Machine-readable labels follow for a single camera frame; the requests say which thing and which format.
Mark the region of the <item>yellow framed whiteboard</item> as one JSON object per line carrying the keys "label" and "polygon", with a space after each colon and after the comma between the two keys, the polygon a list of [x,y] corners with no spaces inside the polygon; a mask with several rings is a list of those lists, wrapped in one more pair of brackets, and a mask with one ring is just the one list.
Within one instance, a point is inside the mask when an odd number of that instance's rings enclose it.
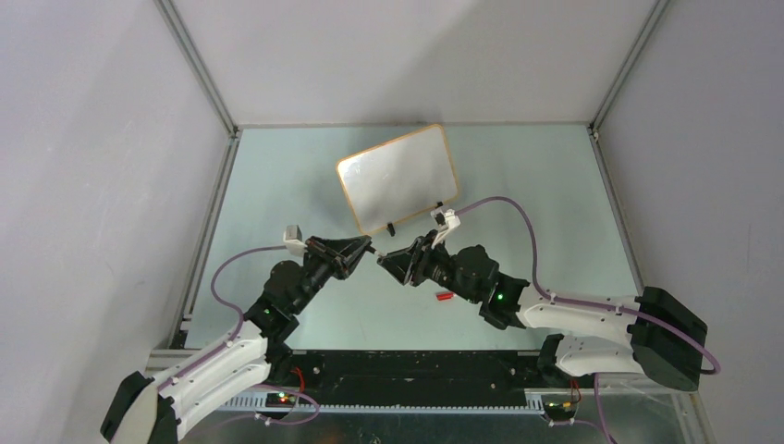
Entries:
{"label": "yellow framed whiteboard", "polygon": [[459,197],[459,179],[440,124],[377,144],[336,163],[360,233],[373,235]]}

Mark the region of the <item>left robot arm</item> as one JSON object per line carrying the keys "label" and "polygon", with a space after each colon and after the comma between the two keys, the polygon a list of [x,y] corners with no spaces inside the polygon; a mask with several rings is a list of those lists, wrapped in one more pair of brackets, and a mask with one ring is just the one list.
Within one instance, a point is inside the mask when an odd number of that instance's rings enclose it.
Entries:
{"label": "left robot arm", "polygon": [[297,316],[331,280],[350,277],[369,236],[328,240],[285,236],[292,259],[275,264],[256,302],[238,309],[237,324],[186,360],[153,376],[134,372],[119,384],[100,427],[109,443],[178,443],[217,408],[266,381],[292,373],[287,338]]}

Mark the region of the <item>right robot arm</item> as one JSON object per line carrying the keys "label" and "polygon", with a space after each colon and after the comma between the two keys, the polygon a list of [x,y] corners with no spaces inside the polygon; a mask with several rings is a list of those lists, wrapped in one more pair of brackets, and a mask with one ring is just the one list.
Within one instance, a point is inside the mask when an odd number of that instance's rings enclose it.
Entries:
{"label": "right robot arm", "polygon": [[639,374],[680,391],[699,388],[707,325],[666,290],[604,302],[542,295],[533,283],[502,273],[483,246],[456,254],[418,238],[377,263],[402,285],[432,281],[475,303],[491,326],[549,328],[537,372],[551,387],[572,377]]}

